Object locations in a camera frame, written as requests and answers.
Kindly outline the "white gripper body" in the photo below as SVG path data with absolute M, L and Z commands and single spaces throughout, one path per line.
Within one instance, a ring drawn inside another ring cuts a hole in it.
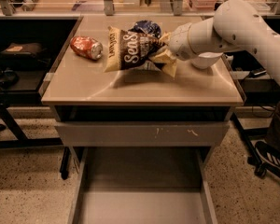
M 193 54 L 189 44 L 189 28 L 191 24 L 186 23 L 178 26 L 171 32 L 168 49 L 177 59 L 187 61 Z

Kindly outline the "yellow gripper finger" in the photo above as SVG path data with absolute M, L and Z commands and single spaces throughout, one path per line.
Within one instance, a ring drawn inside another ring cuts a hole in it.
M 177 68 L 177 59 L 168 49 L 160 49 L 148 56 L 148 58 L 159 68 L 163 73 L 170 77 L 175 77 Z
M 169 45 L 170 38 L 171 38 L 171 33 L 170 33 L 170 32 L 165 32 L 165 33 L 161 36 L 160 42 L 162 42 L 164 45 Z

